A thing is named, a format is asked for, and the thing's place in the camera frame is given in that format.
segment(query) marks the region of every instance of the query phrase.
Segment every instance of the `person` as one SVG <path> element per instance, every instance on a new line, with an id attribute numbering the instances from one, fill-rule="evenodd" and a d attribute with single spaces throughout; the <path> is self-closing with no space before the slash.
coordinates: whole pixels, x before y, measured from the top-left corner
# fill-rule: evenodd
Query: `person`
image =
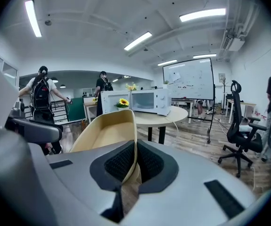
<path id="1" fill-rule="evenodd" d="M 266 93 L 267 93 L 267 98 L 269 99 L 269 104 L 268 104 L 268 107 L 267 107 L 267 119 L 266 119 L 266 128 L 267 128 L 267 130 L 263 133 L 263 136 L 262 136 L 262 146 L 263 146 L 263 148 L 265 148 L 266 143 L 268 141 L 269 128 L 270 128 L 270 125 L 271 125 L 271 77 L 269 77 L 269 79 L 268 79 L 268 85 L 267 85 Z M 266 162 L 270 154 L 271 154 L 271 148 L 267 147 L 265 149 L 265 152 L 264 152 L 261 160 L 263 162 Z"/>
<path id="2" fill-rule="evenodd" d="M 19 97 L 26 95 L 30 92 L 34 92 L 35 90 L 35 86 L 39 85 L 39 83 L 42 82 L 42 80 L 44 80 L 45 82 L 47 82 L 48 85 L 48 90 L 49 90 L 49 95 L 51 94 L 51 92 L 53 92 L 56 96 L 58 96 L 59 98 L 63 99 L 66 103 L 71 103 L 71 99 L 66 98 L 65 96 L 63 96 L 58 90 L 57 87 L 55 85 L 55 83 L 47 78 L 47 74 L 48 74 L 48 69 L 45 66 L 41 66 L 39 71 L 38 71 L 38 75 L 36 77 L 33 77 L 28 84 L 19 91 Z M 47 102 L 50 107 L 47 109 L 40 109 L 38 111 L 35 112 L 35 110 L 32 111 L 33 113 L 33 119 L 35 121 L 42 121 L 42 122 L 47 122 L 47 123 L 52 123 L 54 124 L 54 120 L 53 120 L 53 116 L 52 116 L 52 111 L 51 111 L 51 104 L 50 104 L 50 97 L 49 97 L 49 101 Z M 60 145 L 60 142 L 53 142 L 51 143 L 52 147 L 54 149 L 54 152 L 56 154 L 60 153 L 62 151 L 62 147 Z M 43 150 L 44 155 L 49 154 L 49 150 L 46 147 L 46 143 L 44 144 L 39 144 Z"/>
<path id="3" fill-rule="evenodd" d="M 99 78 L 96 84 L 95 98 L 96 97 L 98 98 L 97 117 L 103 114 L 101 91 L 113 90 L 111 83 L 106 77 L 107 77 L 107 73 L 105 71 L 102 71 L 101 73 L 99 73 Z"/>
<path id="4" fill-rule="evenodd" d="M 202 114 L 202 104 L 203 104 L 203 100 L 198 100 L 197 101 L 197 111 L 198 111 L 198 118 L 197 119 L 194 119 L 193 121 L 195 122 L 201 122 L 201 114 Z"/>

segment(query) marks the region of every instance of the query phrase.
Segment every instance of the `yellow flower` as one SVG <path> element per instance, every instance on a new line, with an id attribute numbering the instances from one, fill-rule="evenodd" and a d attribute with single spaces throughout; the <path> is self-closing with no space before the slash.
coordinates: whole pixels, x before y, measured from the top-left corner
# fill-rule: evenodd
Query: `yellow flower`
<path id="1" fill-rule="evenodd" d="M 120 98 L 120 104 L 121 105 L 129 105 L 129 101 L 128 100 L 125 100 L 123 98 Z"/>

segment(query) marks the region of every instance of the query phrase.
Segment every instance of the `black backpack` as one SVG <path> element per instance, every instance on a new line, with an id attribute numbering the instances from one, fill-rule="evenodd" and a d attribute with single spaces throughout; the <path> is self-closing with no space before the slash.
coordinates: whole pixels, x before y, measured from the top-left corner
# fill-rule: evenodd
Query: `black backpack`
<path id="1" fill-rule="evenodd" d="M 32 104 L 34 109 L 43 109 L 50 107 L 49 100 L 49 84 L 47 83 L 49 79 L 41 79 L 32 90 Z"/>
<path id="2" fill-rule="evenodd" d="M 113 88 L 110 81 L 107 78 L 102 78 L 102 80 L 104 81 L 104 87 L 101 89 L 101 91 L 112 91 Z"/>

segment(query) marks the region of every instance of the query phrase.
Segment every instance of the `office chair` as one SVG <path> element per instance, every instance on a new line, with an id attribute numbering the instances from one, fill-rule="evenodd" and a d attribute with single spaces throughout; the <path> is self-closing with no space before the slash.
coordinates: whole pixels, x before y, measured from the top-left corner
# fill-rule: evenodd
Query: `office chair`
<path id="1" fill-rule="evenodd" d="M 243 151 L 247 152 L 248 150 L 252 150 L 254 152 L 260 153 L 262 151 L 262 140 L 259 133 L 256 133 L 256 131 L 259 130 L 266 130 L 266 127 L 253 124 L 254 121 L 260 121 L 258 118 L 248 117 L 250 120 L 249 126 L 252 127 L 251 132 L 249 133 L 247 138 L 244 138 L 244 136 L 239 132 L 239 125 L 242 120 L 242 114 L 241 114 L 241 107 L 240 107 L 240 97 L 239 93 L 241 92 L 241 86 L 238 84 L 237 81 L 232 81 L 231 85 L 231 92 L 233 94 L 233 100 L 234 100 L 234 111 L 233 111 L 233 122 L 230 126 L 230 129 L 227 133 L 227 138 L 230 143 L 236 144 L 236 147 L 239 147 L 238 150 L 235 150 L 227 145 L 224 145 L 223 150 L 229 149 L 232 153 L 228 154 L 226 156 L 221 156 L 218 160 L 218 163 L 220 164 L 222 162 L 222 159 L 229 158 L 229 157 L 235 157 L 237 159 L 237 165 L 238 165 L 238 173 L 236 177 L 240 177 L 241 174 L 241 158 L 248 162 L 248 167 L 250 168 L 253 162 L 247 158 L 245 155 L 242 154 Z"/>

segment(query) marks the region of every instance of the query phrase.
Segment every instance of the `white microwave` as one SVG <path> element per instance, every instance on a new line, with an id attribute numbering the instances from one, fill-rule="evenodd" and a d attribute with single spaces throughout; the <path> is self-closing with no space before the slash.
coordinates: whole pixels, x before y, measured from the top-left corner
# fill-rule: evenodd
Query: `white microwave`
<path id="1" fill-rule="evenodd" d="M 131 92 L 131 109 L 133 111 L 168 115 L 171 103 L 168 89 L 135 90 Z"/>
<path id="2" fill-rule="evenodd" d="M 117 111 L 115 104 L 120 98 L 128 100 L 129 109 L 133 111 L 168 115 L 171 108 L 169 89 L 102 91 L 103 113 Z"/>

